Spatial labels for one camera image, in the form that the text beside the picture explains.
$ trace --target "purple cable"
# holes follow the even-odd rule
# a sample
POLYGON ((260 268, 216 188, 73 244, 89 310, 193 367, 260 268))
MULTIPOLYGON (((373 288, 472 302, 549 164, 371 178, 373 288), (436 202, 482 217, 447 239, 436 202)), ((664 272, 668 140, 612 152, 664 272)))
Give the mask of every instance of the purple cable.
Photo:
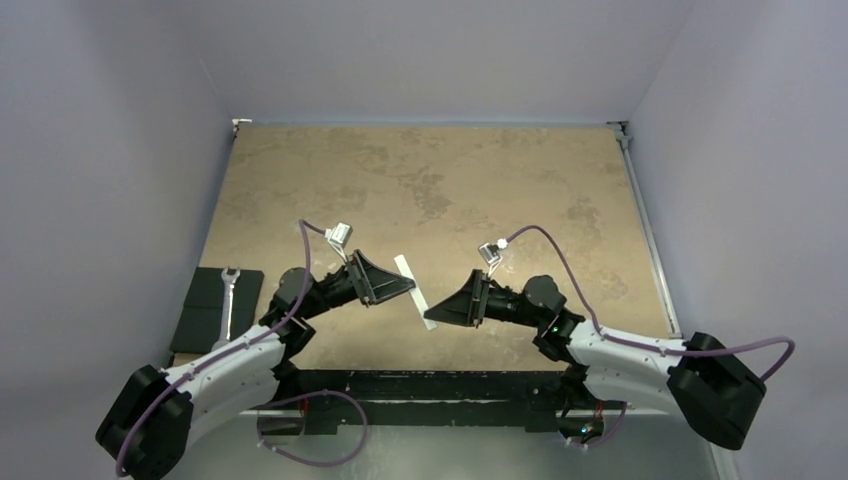
POLYGON ((565 271, 568 273, 568 278, 571 280, 571 284, 574 285, 574 291, 577 292, 577 296, 580 298, 580 302, 583 304, 583 307, 586 311, 589 312, 589 315, 592 317, 592 325, 595 327, 595 331, 598 334, 613 343, 618 343, 619 345, 625 345, 628 347, 634 347, 641 350, 647 350, 649 352, 656 352, 661 355, 673 355, 677 357, 721 357, 725 355, 736 355, 737 353, 750 352, 752 350, 759 350, 760 348, 767 347, 769 345, 775 345, 777 343, 785 343, 786 350, 783 352, 783 355, 777 359, 774 365, 771 366, 765 373, 760 376, 760 380, 766 381, 771 378, 772 375, 777 372, 780 367, 789 360, 789 357, 792 356, 792 353, 795 351, 795 341, 786 336, 772 337, 767 338, 765 340, 760 340, 758 342, 749 343, 747 345, 741 345, 733 348, 721 348, 715 350, 665 350, 663 351, 661 348, 654 345, 646 345, 644 343, 635 342, 633 340, 627 340, 624 338, 614 337, 607 333, 603 332, 601 328, 601 324, 598 321, 598 316, 595 314, 595 310, 589 305, 589 302, 586 300, 586 296, 583 295, 583 290, 580 289, 580 284, 577 282, 577 278, 574 276, 574 272, 571 271, 571 267, 568 265, 568 261, 565 259, 565 254, 562 253, 562 249, 559 248, 556 241, 551 237, 551 235, 542 227, 538 225, 527 225, 526 227, 522 227, 518 229, 515 233, 506 238, 507 243, 515 240, 519 235, 528 231, 528 230, 536 230, 545 238, 548 239, 551 246, 556 250, 557 255, 559 256, 560 261, 562 261, 562 265, 565 267, 565 271))
POLYGON ((316 461, 316 460, 307 460, 305 458, 297 457, 297 456, 295 456, 295 455, 293 455, 289 452, 286 452, 284 450, 277 448, 274 445, 271 445, 271 443, 269 443, 267 440, 265 440, 265 437, 262 435, 262 429, 260 428, 259 421, 257 420, 256 421, 256 436, 259 437, 259 443, 263 447, 267 448, 268 450, 271 450, 274 453, 280 454, 280 455, 282 455, 282 456, 284 456, 288 459, 294 460, 296 462, 300 462, 304 465, 309 465, 310 467, 337 467, 337 466, 339 466, 343 463, 349 462, 351 459, 353 459, 353 457, 357 456, 359 454, 359 452, 361 452, 362 449, 365 447, 365 439, 368 436, 368 419, 365 417, 365 410, 363 410, 362 405, 360 405, 359 402, 354 400, 353 397, 351 397, 350 395, 347 395, 347 394, 342 393, 342 392, 334 392, 332 390, 322 390, 320 392, 305 393, 303 395, 298 395, 296 397, 287 398, 285 400, 278 400, 276 402, 271 402, 271 403, 262 405, 261 407, 257 407, 257 408, 263 409, 263 408, 282 407, 283 405, 288 405, 289 403, 292 403, 292 402, 297 402, 297 401, 300 401, 300 400, 305 400, 307 398, 319 397, 319 396, 324 396, 324 395, 330 395, 330 396, 333 396, 333 397, 339 397, 339 398, 342 398, 344 400, 347 400, 348 402, 350 402, 356 408, 356 411, 359 412, 359 416, 362 418, 362 436, 359 437, 359 443, 356 444, 356 448, 354 448, 352 452, 350 452, 349 454, 345 455, 344 457, 342 457, 338 460, 333 460, 331 462, 319 462, 319 461, 316 461))
MULTIPOLYGON (((298 225, 300 226, 300 233, 301 233, 301 236, 303 237, 303 249, 304 249, 304 257, 305 257, 305 260, 306 260, 306 268, 303 272, 303 285, 301 285, 301 287, 300 287, 300 293, 298 294, 297 299, 294 302, 294 305, 292 305, 291 310, 289 310, 288 313, 286 313, 286 315, 282 318, 282 320, 280 320, 276 325, 274 325, 273 328, 271 328, 267 332, 257 336, 256 338, 253 338, 252 340, 250 340, 246 344, 239 343, 237 345, 233 345, 233 346, 228 347, 228 348, 222 348, 220 352, 218 352, 217 354, 213 355, 209 359, 207 359, 207 360, 201 362, 199 365, 197 365, 193 374, 192 373, 184 374, 180 378, 176 379, 165 390, 163 390, 162 393, 160 393, 159 396, 156 397, 153 400, 153 402, 151 402, 150 405, 147 406, 147 409, 144 410, 144 412, 141 414, 141 416, 138 417, 138 420, 136 420, 136 422, 130 428, 129 432, 127 432, 127 436, 124 438, 124 442, 121 444, 121 449, 118 451, 118 456, 115 459, 115 474, 117 474, 118 477, 126 477, 126 476, 129 475, 127 472, 124 471, 124 461, 126 461, 127 453, 129 452, 129 449, 130 449, 130 444, 132 443, 132 440, 135 438, 136 434, 138 434, 138 430, 141 428, 142 425, 144 425, 144 422, 146 422, 147 419, 150 418, 150 416, 153 414, 153 412, 156 410, 156 408, 159 407, 159 405, 162 404, 163 401, 165 401, 165 398, 167 398, 168 395, 173 393, 182 384, 184 384, 185 382, 187 382, 191 378, 193 378, 194 375, 199 374, 200 372, 202 372, 203 370, 208 368, 210 365, 216 363, 217 361, 221 360, 222 358, 227 357, 227 356, 229 356, 229 355, 231 355, 231 354, 233 354, 233 353, 235 353, 239 350, 244 350, 244 349, 262 341, 263 339, 267 338, 269 335, 276 332, 283 325, 288 323, 288 321, 291 320, 291 318, 294 316, 295 312, 297 312, 297 309, 300 308, 300 304, 303 302, 303 298, 306 296, 306 292, 309 290, 309 287, 312 286, 312 282, 310 281, 310 267, 312 265, 312 254, 309 251, 309 238, 307 237, 306 229, 309 228, 310 230, 313 230, 313 231, 321 233, 321 234, 324 233, 324 230, 321 230, 320 228, 312 225, 311 223, 308 223, 307 221, 305 221, 303 219, 298 221, 298 225)), ((302 461, 303 463, 306 463, 308 461, 308 460, 298 459, 294 456, 292 456, 292 459, 296 460, 296 461, 302 461)))
POLYGON ((610 428, 609 432, 604 432, 604 434, 601 435, 601 438, 599 438, 597 442, 586 443, 584 445, 586 445, 587 448, 597 448, 603 445, 604 443, 610 441, 613 435, 615 435, 615 432, 617 432, 618 429, 621 428, 621 424, 624 423, 625 413, 627 413, 627 404, 625 404, 624 408, 621 409, 621 413, 618 415, 618 418, 615 420, 615 423, 612 425, 612 428, 610 428))
POLYGON ((321 235, 324 235, 324 232, 326 232, 326 230, 324 230, 323 228, 318 228, 315 225, 312 225, 311 223, 307 222, 306 220, 300 219, 300 221, 303 222, 306 228, 312 230, 315 233, 320 233, 321 235))

